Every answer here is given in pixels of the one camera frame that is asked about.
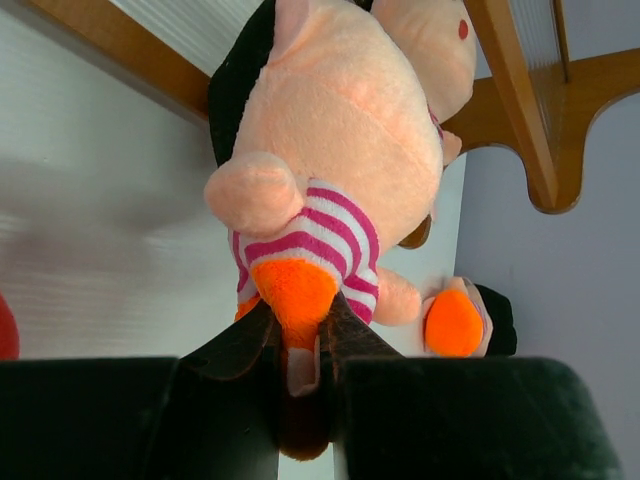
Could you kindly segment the boy doll black hair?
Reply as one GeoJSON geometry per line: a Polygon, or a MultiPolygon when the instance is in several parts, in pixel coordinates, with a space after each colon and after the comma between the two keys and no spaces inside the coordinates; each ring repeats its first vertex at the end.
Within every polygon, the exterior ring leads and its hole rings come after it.
{"type": "Polygon", "coordinates": [[[426,301],[423,344],[432,357],[513,356],[517,333],[511,302],[491,288],[453,277],[426,301]]]}

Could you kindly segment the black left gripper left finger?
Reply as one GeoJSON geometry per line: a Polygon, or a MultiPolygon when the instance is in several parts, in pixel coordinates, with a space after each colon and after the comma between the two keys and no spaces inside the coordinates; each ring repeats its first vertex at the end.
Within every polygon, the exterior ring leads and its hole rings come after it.
{"type": "Polygon", "coordinates": [[[279,357],[280,325],[271,308],[259,301],[240,320],[180,360],[180,367],[213,380],[234,380],[245,376],[274,351],[279,357]]]}

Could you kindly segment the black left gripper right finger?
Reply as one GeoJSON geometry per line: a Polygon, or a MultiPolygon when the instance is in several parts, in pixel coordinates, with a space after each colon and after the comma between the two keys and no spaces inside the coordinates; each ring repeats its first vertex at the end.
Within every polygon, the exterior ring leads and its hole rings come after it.
{"type": "Polygon", "coordinates": [[[319,341],[322,370],[334,369],[352,357],[401,357],[354,313],[342,293],[320,324],[319,341]]]}

